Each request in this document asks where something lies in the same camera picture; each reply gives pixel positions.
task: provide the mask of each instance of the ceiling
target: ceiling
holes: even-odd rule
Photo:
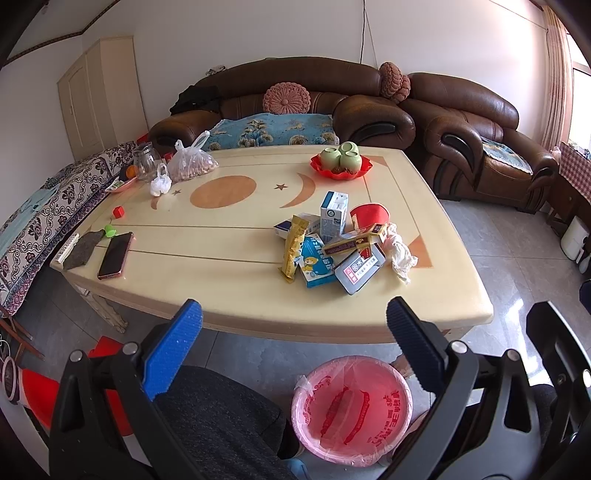
[[[11,56],[46,40],[82,30],[113,0],[49,0],[19,38]]]

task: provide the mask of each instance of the sofa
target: sofa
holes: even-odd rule
[[[309,113],[333,115],[341,142],[371,147],[407,148],[414,140],[411,116],[392,100],[380,97],[379,70],[358,63],[322,57],[287,57],[245,63],[199,80],[196,85],[217,86],[219,113],[192,110],[155,124],[148,139],[162,154],[177,139],[191,144],[221,119],[238,120],[263,113],[262,99],[279,82],[296,82],[310,92]]]
[[[476,199],[535,213],[558,175],[550,153],[517,131],[513,105],[477,83],[431,73],[409,75],[400,103],[417,135],[406,154],[440,199]],[[530,175],[483,152],[481,137],[504,144],[530,165]]]

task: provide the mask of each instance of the curtain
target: curtain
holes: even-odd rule
[[[541,143],[550,150],[561,140],[568,140],[573,110],[573,65],[564,25],[550,7],[543,6],[543,10],[548,25],[549,58]]]

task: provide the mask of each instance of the sofa armrest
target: sofa armrest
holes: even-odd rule
[[[534,178],[558,173],[558,164],[550,152],[517,130],[504,128],[503,143],[530,164]]]
[[[158,152],[174,151],[174,144],[181,140],[185,147],[192,144],[204,131],[210,130],[222,119],[219,113],[207,110],[191,110],[177,113],[155,124],[148,133],[148,140]]]
[[[333,127],[341,142],[401,150],[413,143],[415,135],[409,114],[391,100],[368,95],[352,95],[339,102],[333,112]],[[376,141],[381,135],[383,145]]]
[[[474,127],[433,103],[406,99],[400,108],[412,116],[417,131],[423,132],[424,148],[453,163],[474,184],[483,154],[482,139]]]

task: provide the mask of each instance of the orange fruit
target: orange fruit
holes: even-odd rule
[[[130,180],[133,179],[137,174],[138,173],[136,171],[135,165],[130,165],[129,167],[127,167],[127,170],[125,170],[125,175]]]

